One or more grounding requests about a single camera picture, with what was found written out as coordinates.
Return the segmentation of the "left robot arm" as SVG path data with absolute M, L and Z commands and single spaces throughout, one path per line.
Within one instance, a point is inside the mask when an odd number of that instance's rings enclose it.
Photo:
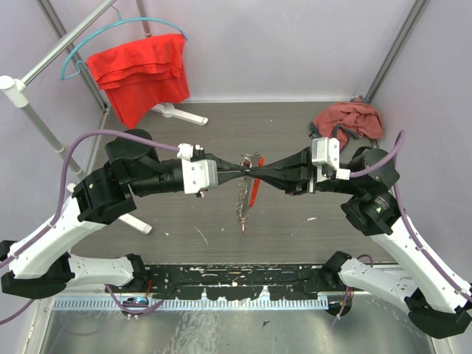
M 72 247 L 136 209 L 134 197 L 184 192 L 200 195 L 228 180 L 243 176 L 247 168 L 226 162 L 199 145 L 177 147 L 153 141 L 142 129 L 114 136 L 105 146 L 108 161 L 65 195 L 60 178 L 55 214 L 23 240 L 1 242 L 1 276 L 5 294 L 44 299 L 76 286 L 112 285 L 139 292 L 148 283 L 140 256 L 100 259 L 80 257 Z

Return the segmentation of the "metal key organizer red handle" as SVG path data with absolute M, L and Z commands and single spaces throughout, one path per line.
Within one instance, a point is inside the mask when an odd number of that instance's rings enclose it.
M 241 165 L 246 168 L 258 167 L 264 164 L 264 157 L 255 152 L 253 154 L 242 154 L 243 161 Z M 260 181 L 250 176 L 244 176 L 243 180 L 238 184 L 237 192 L 237 207 L 236 207 L 236 218 L 240 225 L 241 234 L 244 235 L 246 231 L 247 219 L 249 216 L 249 210 L 255 203 L 257 197 L 257 190 L 255 185 L 259 185 Z

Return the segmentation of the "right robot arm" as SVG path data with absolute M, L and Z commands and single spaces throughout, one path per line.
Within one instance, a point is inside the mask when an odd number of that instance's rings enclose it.
M 373 147 L 359 148 L 340 162 L 339 143 L 323 138 L 301 152 L 265 166 L 252 167 L 258 178 L 289 195 L 335 192 L 350 199 L 341 210 L 350 224 L 381 246 L 406 272 L 405 278 L 370 268 L 337 251 L 323 266 L 325 285 L 367 291 L 401 309 L 427 335 L 445 339 L 471 324 L 471 284 L 439 259 L 408 219 L 390 190 L 399 179 L 395 163 L 373 169 L 387 157 Z

